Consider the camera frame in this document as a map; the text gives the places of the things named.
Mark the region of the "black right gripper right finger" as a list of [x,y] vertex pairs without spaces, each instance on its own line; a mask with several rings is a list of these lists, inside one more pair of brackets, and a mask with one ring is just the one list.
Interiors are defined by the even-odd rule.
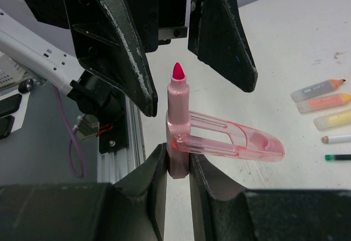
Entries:
[[195,240],[350,240],[349,190],[252,190],[189,159]]

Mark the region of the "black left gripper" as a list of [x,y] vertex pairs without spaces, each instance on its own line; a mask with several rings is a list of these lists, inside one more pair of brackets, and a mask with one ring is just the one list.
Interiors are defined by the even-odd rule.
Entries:
[[187,0],[24,1],[39,22],[70,28],[86,71],[122,91],[147,117],[157,115],[145,51],[187,37]]

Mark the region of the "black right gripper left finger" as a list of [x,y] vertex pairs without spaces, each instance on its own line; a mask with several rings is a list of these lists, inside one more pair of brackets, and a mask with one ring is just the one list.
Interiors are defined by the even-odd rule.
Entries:
[[166,145],[115,184],[1,187],[1,240],[163,240]]

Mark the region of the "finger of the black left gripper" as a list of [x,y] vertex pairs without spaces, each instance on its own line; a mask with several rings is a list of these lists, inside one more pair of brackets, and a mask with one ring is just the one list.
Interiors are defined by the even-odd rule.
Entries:
[[188,50],[242,91],[255,90],[258,72],[237,0],[191,0]]

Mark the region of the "pink highlighter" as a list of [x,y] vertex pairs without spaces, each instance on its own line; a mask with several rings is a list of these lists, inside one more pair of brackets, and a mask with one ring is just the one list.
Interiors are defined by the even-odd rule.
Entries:
[[[280,140],[268,133],[190,111],[190,87],[180,63],[176,63],[173,68],[167,87],[167,101],[168,172],[174,179],[183,179],[188,175],[191,153],[265,162],[278,162],[285,155]],[[191,134],[192,128],[226,135],[229,142],[194,136]]]

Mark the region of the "white marker with peach tip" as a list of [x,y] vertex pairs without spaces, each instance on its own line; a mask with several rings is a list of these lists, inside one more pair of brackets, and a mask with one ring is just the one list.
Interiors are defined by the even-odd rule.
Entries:
[[345,81],[345,79],[328,79],[326,81],[310,85],[300,90],[296,90],[291,93],[290,97],[294,102],[308,100],[338,89],[338,87]]

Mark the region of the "green clear pen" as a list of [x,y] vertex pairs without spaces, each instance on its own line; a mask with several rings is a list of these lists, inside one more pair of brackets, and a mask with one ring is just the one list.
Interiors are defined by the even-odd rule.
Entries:
[[328,162],[351,160],[351,154],[326,154],[325,160]]

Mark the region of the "orange highlighter marker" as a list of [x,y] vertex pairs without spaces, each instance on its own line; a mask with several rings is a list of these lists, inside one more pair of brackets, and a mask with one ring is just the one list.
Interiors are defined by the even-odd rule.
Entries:
[[350,103],[350,94],[337,93],[329,96],[317,97],[296,104],[299,113],[309,113],[340,107]]

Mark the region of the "white pen with tan cap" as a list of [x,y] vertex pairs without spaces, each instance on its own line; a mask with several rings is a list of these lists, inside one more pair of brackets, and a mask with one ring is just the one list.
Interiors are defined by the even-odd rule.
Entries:
[[321,138],[324,144],[340,144],[351,142],[351,134],[324,136]]

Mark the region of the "yellow highlighter marker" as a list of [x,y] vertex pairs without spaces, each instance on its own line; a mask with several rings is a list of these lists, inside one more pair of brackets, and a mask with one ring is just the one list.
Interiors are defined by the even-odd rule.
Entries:
[[318,117],[313,123],[319,130],[325,130],[350,124],[351,111],[345,110],[333,114]]

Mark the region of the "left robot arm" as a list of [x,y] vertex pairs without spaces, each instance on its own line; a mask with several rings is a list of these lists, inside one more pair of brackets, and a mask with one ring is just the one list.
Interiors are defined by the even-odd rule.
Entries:
[[1,52],[33,76],[51,82],[121,131],[122,96],[147,117],[157,115],[157,91],[146,54],[175,38],[242,91],[253,92],[258,73],[237,0],[1,0],[28,9],[39,22],[71,32],[75,55],[45,41],[1,13]]

